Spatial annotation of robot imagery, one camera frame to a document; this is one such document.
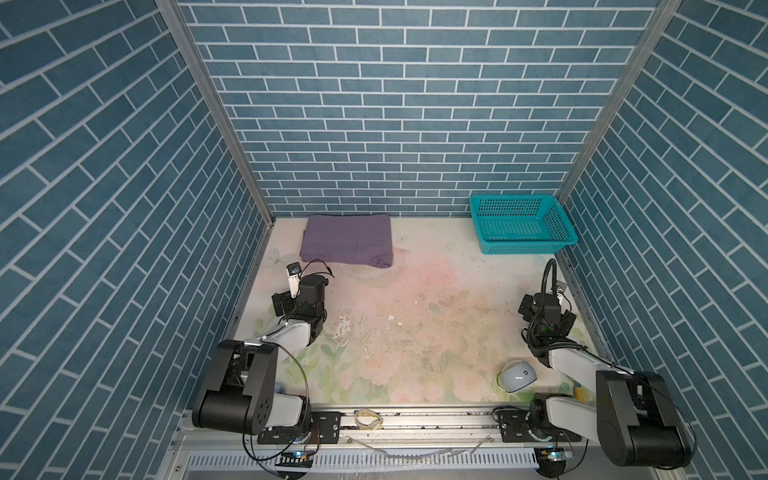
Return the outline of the purple trousers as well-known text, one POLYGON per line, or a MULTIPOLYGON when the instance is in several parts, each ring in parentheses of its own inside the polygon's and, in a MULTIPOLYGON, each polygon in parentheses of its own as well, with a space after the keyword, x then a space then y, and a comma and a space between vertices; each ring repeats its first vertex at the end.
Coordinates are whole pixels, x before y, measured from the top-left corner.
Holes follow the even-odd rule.
POLYGON ((386 214, 311 216, 304 229, 301 259, 379 269, 394 263, 391 218, 386 214))

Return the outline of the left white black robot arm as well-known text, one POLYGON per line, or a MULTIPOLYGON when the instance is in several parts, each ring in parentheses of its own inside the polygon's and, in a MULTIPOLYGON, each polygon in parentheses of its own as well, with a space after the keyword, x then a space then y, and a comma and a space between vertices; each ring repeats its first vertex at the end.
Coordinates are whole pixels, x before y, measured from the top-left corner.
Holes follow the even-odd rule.
POLYGON ((272 297, 280 316, 273 331, 255 339, 223 340, 213 350, 194 402, 194 426, 246 436, 267 431, 284 439, 310 432, 309 394, 280 393, 277 370, 284 360, 296 362, 322 332, 329 280, 310 274, 289 283, 291 290, 272 297))

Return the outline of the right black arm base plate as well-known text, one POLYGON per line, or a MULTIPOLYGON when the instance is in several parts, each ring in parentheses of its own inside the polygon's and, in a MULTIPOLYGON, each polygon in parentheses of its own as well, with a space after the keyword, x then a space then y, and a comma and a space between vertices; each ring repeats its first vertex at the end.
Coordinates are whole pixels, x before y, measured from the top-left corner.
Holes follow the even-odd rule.
POLYGON ((504 443, 578 443, 582 440, 578 434, 555 427, 538 411, 531 413, 513 406, 502 406, 495 408, 491 416, 498 424, 504 443))

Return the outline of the teal plastic mesh basket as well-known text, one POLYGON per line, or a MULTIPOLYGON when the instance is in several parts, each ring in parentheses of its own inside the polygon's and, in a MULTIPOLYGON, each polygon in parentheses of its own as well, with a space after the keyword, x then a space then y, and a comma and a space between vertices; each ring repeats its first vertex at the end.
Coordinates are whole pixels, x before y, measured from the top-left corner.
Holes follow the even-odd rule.
POLYGON ((570 219, 551 195, 473 195, 469 206, 486 255, 554 255, 578 242, 570 219))

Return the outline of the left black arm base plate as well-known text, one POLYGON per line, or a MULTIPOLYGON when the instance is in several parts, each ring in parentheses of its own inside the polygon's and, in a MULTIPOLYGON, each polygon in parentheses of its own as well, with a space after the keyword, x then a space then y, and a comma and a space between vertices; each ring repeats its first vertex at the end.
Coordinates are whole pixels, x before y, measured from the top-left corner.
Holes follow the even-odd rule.
POLYGON ((294 426, 267 427, 257 437, 259 445, 282 445, 289 441, 311 444, 337 444, 341 429, 340 411, 312 412, 294 426))

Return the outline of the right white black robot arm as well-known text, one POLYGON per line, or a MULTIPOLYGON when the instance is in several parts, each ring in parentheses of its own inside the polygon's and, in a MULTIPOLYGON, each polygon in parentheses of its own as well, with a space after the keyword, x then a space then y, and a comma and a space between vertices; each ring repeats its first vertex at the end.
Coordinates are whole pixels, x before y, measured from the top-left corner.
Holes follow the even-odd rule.
POLYGON ((523 337, 533 356, 594 395, 591 403, 566 394, 535 395, 527 418, 534 436, 574 434, 598 444, 621 467, 675 470, 690 464, 695 432, 662 376, 620 367, 563 336, 567 323, 553 293, 524 295, 519 313, 528 323, 523 337))

